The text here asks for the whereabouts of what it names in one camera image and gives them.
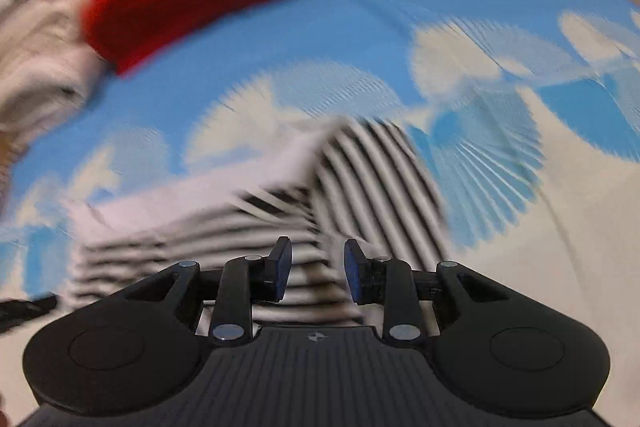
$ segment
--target black and white striped fabric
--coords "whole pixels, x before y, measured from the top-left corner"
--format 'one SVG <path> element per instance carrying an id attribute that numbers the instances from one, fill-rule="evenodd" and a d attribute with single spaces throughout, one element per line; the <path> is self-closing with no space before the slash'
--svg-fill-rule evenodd
<path id="1" fill-rule="evenodd" d="M 174 223 L 153 239 L 80 249 L 68 292 L 72 308 L 191 259 L 203 270 L 248 254 L 267 255 L 277 238 L 292 241 L 284 299 L 256 305 L 257 326 L 354 325 L 365 321 L 346 287 L 342 246 L 349 237 L 368 255 L 389 255 L 414 269 L 444 258 L 437 197 L 402 131 L 390 123 L 350 121 L 318 154 L 308 187 L 239 194 L 226 208 Z M 201 325 L 210 317 L 210 306 Z"/>

